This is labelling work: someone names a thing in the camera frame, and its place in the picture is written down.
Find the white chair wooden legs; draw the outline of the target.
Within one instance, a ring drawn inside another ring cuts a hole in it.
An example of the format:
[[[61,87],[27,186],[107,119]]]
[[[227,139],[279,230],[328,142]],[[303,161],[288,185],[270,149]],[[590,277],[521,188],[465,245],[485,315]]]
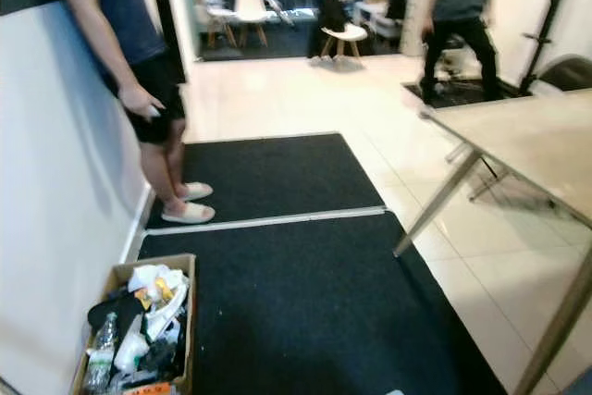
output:
[[[236,35],[231,28],[236,13],[224,7],[220,0],[195,0],[195,3],[196,15],[204,26],[207,47],[213,48],[218,35],[223,35],[231,47],[237,47]]]
[[[338,56],[342,56],[346,45],[350,46],[352,56],[361,60],[361,52],[358,43],[364,41],[369,36],[366,29],[356,24],[346,23],[342,31],[333,31],[330,28],[322,28],[321,32],[327,36],[326,43],[323,45],[321,57],[329,57],[331,45],[337,46]]]
[[[255,34],[258,35],[263,47],[267,42],[264,23],[269,19],[269,11],[266,9],[264,0],[234,0],[234,16],[242,27],[242,39],[248,36],[248,29],[254,26]]]

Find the dark grey chair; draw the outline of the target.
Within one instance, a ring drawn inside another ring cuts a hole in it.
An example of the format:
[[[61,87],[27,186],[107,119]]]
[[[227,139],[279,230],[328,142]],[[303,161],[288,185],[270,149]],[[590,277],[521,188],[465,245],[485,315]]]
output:
[[[554,58],[538,75],[538,81],[565,93],[592,88],[592,58],[579,54]]]

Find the black bag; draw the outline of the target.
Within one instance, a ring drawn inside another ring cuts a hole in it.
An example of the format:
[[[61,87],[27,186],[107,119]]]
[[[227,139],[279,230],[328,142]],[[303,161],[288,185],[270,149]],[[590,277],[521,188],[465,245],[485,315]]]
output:
[[[341,0],[320,0],[317,3],[317,22],[309,34],[307,57],[321,56],[326,35],[323,29],[333,32],[346,31],[347,13]]]

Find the white crumpled plastic bag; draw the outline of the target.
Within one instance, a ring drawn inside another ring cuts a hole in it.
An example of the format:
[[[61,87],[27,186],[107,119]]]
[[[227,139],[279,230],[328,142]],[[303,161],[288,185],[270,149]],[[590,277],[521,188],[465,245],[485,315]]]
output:
[[[127,290],[145,311],[151,311],[182,298],[189,284],[189,277],[181,269],[168,265],[137,265],[132,269]]]

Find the black cloth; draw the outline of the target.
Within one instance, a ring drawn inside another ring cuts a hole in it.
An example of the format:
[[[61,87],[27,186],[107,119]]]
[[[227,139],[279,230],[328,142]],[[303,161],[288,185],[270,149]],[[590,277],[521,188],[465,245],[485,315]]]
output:
[[[107,294],[105,301],[97,303],[88,311],[86,320],[93,331],[100,330],[105,323],[107,315],[116,315],[116,331],[123,333],[130,327],[132,320],[136,315],[142,315],[144,312],[142,302],[135,297],[134,293],[126,290],[114,290]]]

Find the person in blue shirt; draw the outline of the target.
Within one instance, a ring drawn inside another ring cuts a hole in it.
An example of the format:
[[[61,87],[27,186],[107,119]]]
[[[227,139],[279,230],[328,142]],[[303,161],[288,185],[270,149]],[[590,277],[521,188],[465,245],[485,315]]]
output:
[[[200,204],[211,185],[182,177],[187,116],[182,73],[153,23],[145,0],[64,0],[100,66],[102,79],[121,102],[137,142],[145,179],[173,223],[215,217]]]

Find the white desk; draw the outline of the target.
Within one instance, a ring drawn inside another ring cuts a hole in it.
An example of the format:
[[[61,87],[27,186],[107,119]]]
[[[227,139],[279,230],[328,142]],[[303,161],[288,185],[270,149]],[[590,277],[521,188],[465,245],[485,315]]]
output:
[[[358,0],[351,3],[351,22],[384,40],[396,40],[401,37],[401,22],[390,19],[389,0]]]

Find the open cardboard rubbish box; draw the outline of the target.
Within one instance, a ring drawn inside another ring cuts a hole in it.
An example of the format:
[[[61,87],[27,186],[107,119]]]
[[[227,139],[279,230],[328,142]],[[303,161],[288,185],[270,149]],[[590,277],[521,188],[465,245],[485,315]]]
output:
[[[142,328],[151,349],[140,361],[136,373],[122,373],[113,368],[109,387],[103,395],[186,395],[193,384],[194,343],[196,341],[196,290],[198,290],[198,260],[191,253],[132,261],[114,265],[105,283],[101,301],[111,292],[128,292],[127,282],[137,265],[168,265],[181,269],[189,277],[189,289],[182,298],[174,299],[161,309],[136,315],[130,327]],[[130,327],[123,333],[116,332],[116,352]],[[86,340],[83,364],[73,378],[70,395],[86,395],[83,382],[88,362],[88,350],[92,347],[96,331]]]

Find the clear plastic water bottle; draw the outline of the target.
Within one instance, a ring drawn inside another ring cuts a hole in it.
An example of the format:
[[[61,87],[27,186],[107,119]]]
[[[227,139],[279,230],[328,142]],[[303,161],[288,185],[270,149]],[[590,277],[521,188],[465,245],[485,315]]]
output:
[[[109,387],[116,353],[116,323],[117,315],[109,312],[94,333],[83,382],[86,395],[103,395]]]

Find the black metal stand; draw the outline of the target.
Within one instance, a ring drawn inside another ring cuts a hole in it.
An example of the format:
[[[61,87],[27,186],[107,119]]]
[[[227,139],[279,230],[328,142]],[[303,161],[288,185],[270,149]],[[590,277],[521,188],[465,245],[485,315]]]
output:
[[[525,37],[528,37],[528,39],[534,41],[536,44],[536,49],[534,49],[532,56],[530,56],[529,64],[527,65],[524,73],[522,73],[519,86],[517,86],[517,92],[520,94],[528,94],[530,91],[530,86],[532,86],[537,80],[538,62],[540,62],[542,56],[544,55],[547,45],[551,43],[551,28],[553,28],[553,24],[559,13],[561,1],[562,0],[547,0],[547,9],[544,16],[544,21],[542,21],[540,28],[538,28],[536,34],[525,35]]]

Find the light wooden table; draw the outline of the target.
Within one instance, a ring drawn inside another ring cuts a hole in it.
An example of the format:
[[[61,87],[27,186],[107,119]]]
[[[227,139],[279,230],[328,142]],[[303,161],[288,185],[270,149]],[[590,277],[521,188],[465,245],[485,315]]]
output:
[[[500,164],[592,229],[592,88],[430,110],[419,116],[460,141],[464,153],[393,248],[399,258],[435,220],[478,161]],[[512,395],[532,395],[592,301],[592,244],[538,341]]]

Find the white plastic bottle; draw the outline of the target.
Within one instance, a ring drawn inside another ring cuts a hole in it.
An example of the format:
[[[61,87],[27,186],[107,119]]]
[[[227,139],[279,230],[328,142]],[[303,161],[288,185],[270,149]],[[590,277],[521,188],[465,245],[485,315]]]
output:
[[[143,335],[142,328],[130,327],[115,353],[113,366],[122,373],[136,373],[140,361],[151,349]]]

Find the white floor strip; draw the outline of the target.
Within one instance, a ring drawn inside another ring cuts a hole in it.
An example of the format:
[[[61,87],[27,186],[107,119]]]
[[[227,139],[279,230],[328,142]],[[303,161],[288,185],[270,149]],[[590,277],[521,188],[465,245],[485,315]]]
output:
[[[341,220],[342,218],[363,217],[381,215],[388,211],[386,206],[364,206],[364,208],[331,210],[331,212],[314,212],[298,215],[280,215],[254,220],[241,220],[231,222],[200,223],[200,225],[178,226],[173,228],[149,228],[145,230],[148,236],[165,236],[183,233],[204,233],[205,231],[228,230],[238,228],[258,228],[284,223],[301,223],[318,220]]]

